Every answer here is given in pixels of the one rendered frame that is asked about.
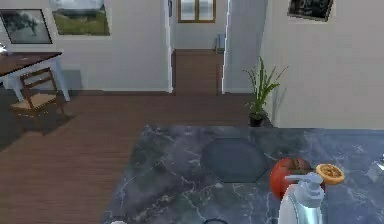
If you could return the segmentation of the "wooden framed window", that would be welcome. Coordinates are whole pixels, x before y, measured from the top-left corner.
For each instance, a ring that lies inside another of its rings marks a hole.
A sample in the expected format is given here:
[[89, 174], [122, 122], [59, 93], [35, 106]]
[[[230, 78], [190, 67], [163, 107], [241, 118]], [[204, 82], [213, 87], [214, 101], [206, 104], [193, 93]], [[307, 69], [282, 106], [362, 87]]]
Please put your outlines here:
[[177, 0], [179, 23], [214, 23], [216, 0]]

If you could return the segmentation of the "green potted house plant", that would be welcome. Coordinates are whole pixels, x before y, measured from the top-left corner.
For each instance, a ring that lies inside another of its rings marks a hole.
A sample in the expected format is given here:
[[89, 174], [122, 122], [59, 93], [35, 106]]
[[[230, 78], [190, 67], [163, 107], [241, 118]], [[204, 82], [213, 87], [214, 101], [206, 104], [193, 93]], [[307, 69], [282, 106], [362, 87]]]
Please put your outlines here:
[[276, 66], [274, 66], [270, 72], [267, 72], [263, 58], [259, 57], [259, 63], [252, 69], [246, 70], [252, 85], [252, 100], [245, 104], [249, 109], [248, 125], [250, 127], [260, 127], [268, 117], [268, 113], [264, 110], [267, 97], [275, 88], [280, 86], [279, 79], [287, 69], [288, 66], [283, 68], [278, 75], [275, 75]]

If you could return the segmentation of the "green landscape picture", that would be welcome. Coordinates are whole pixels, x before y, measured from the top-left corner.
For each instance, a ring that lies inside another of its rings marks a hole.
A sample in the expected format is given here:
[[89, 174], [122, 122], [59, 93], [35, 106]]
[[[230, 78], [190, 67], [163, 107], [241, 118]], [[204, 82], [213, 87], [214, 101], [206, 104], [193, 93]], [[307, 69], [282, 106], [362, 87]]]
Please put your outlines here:
[[50, 0], [59, 35], [109, 36], [104, 0]]

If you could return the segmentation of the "red tomato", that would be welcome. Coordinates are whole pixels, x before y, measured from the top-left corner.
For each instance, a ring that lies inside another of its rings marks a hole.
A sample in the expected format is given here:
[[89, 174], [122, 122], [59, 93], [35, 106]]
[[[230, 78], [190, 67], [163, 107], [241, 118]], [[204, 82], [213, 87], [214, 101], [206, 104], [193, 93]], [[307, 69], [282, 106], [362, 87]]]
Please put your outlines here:
[[299, 183], [298, 180], [287, 180], [286, 176], [306, 175], [314, 171], [315, 169], [303, 158], [283, 158], [275, 164], [270, 173], [270, 189], [277, 199], [282, 200], [288, 187]]

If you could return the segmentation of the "dark hexagonal plate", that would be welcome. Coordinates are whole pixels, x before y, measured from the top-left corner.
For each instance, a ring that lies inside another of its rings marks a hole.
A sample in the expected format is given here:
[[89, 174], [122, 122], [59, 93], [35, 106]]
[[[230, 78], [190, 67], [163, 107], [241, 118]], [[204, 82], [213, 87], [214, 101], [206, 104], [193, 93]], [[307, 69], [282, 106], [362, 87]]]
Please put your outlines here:
[[263, 151], [241, 138], [217, 138], [201, 151], [201, 166], [224, 183], [254, 183], [267, 170]]

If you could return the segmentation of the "brown wooden chair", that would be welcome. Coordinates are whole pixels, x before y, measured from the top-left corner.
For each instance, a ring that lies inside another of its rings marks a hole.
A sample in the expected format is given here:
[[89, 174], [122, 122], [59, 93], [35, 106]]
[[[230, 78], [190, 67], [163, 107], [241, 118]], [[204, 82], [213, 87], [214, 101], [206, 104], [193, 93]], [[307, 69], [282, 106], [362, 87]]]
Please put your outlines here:
[[[20, 82], [23, 87], [22, 94], [24, 99], [10, 105], [10, 110], [16, 116], [32, 118], [41, 133], [44, 133], [44, 131], [39, 116], [41, 113], [47, 111], [49, 105], [55, 104], [59, 108], [62, 116], [64, 118], [67, 117], [63, 104], [59, 99], [59, 90], [50, 68], [43, 68], [38, 71], [23, 74], [20, 76]], [[40, 92], [36, 94], [31, 93], [32, 88], [47, 82], [51, 83], [54, 90], [53, 94]]]

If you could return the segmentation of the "black framed dark picture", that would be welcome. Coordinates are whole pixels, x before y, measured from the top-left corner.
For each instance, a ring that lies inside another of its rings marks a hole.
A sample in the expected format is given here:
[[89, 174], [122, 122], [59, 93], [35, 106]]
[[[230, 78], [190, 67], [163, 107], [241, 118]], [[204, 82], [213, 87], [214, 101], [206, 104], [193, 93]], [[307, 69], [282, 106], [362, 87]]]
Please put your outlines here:
[[333, 0], [290, 0], [287, 15], [327, 22], [332, 5]]

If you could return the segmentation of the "brown top white table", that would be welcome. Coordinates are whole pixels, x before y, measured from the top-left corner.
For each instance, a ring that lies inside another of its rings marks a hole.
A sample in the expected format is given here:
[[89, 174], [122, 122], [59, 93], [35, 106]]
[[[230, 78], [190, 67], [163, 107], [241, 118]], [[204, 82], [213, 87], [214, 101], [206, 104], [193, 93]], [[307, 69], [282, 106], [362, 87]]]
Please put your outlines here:
[[61, 52], [8, 52], [0, 55], [0, 82], [12, 89], [19, 101], [24, 99], [19, 77], [48, 67], [67, 102], [71, 100], [60, 63]]

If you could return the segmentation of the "dark framed grey picture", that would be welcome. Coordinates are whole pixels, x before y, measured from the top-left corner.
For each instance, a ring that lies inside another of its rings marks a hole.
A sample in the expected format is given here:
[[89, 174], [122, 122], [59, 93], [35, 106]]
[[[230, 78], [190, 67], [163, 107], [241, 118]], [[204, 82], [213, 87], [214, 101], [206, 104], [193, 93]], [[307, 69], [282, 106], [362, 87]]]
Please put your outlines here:
[[51, 44], [52, 39], [41, 9], [0, 9], [12, 44]]

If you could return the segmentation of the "white pump dispenser bottle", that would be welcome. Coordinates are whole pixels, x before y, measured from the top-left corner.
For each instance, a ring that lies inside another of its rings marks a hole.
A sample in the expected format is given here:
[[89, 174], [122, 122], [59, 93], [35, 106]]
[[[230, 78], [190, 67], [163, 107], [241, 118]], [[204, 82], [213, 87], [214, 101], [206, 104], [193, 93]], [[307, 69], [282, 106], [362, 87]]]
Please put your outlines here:
[[278, 224], [323, 224], [321, 204], [325, 192], [323, 179], [315, 172], [289, 175], [286, 180], [296, 181], [287, 188], [279, 208]]

